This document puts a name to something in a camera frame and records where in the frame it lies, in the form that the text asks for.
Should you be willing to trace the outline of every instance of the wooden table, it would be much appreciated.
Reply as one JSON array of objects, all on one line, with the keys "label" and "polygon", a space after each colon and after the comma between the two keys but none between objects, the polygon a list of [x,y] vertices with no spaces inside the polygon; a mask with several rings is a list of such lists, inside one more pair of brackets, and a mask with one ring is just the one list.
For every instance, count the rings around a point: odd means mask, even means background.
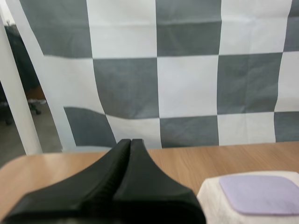
[{"label": "wooden table", "polygon": [[[27,192],[61,181],[105,153],[22,156],[0,170],[0,220]],[[259,170],[299,172],[299,142],[149,151],[171,178],[198,193],[206,178]]]}]

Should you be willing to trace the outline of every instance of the checkerboard backdrop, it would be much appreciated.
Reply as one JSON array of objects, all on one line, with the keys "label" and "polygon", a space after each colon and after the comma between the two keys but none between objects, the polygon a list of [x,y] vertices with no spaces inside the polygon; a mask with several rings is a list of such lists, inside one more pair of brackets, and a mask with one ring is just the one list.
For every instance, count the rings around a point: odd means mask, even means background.
[{"label": "checkerboard backdrop", "polygon": [[9,0],[65,150],[299,140],[299,0]]}]

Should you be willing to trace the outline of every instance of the white cloth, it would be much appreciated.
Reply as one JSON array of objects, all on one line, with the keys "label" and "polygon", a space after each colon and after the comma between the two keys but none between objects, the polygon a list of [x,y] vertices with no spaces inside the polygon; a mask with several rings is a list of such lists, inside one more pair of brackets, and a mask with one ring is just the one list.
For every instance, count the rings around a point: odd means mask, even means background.
[{"label": "white cloth", "polygon": [[[263,171],[242,175],[275,175],[293,181],[299,186],[299,174],[288,171]],[[229,204],[219,178],[206,179],[197,195],[205,213],[207,224],[299,224],[299,216],[249,216],[236,212]]]}]

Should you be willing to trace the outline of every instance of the gray square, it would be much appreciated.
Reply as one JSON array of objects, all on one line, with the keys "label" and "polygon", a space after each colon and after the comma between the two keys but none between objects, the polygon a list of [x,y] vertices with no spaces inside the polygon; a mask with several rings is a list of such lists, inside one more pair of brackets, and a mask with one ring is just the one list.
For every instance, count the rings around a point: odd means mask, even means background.
[{"label": "gray square", "polygon": [[217,113],[244,113],[249,55],[219,56]]},{"label": "gray square", "polygon": [[219,56],[217,113],[273,112],[282,53]]},{"label": "gray square", "polygon": [[156,0],[157,55],[219,53],[220,0]]},{"label": "gray square", "polygon": [[299,112],[275,112],[276,142],[299,140]]},{"label": "gray square", "polygon": [[273,112],[278,96],[282,53],[250,55],[246,112]]},{"label": "gray square", "polygon": [[20,0],[44,55],[92,57],[86,0]]},{"label": "gray square", "polygon": [[106,114],[158,118],[157,59],[94,59],[98,94]]},{"label": "gray square", "polygon": [[299,50],[299,0],[292,0],[292,6],[286,25],[284,51]]},{"label": "gray square", "polygon": [[104,114],[84,108],[65,107],[76,146],[114,147],[115,137]]},{"label": "gray square", "polygon": [[217,116],[160,119],[162,147],[219,145]]}]

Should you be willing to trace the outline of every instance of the purple square pad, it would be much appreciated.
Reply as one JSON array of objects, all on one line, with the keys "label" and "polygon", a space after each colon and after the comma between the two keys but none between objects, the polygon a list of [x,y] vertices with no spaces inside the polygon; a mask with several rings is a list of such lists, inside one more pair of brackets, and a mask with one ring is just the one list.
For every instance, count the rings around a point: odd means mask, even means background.
[{"label": "purple square pad", "polygon": [[299,215],[299,187],[281,176],[230,175],[219,183],[234,210],[246,215]]}]

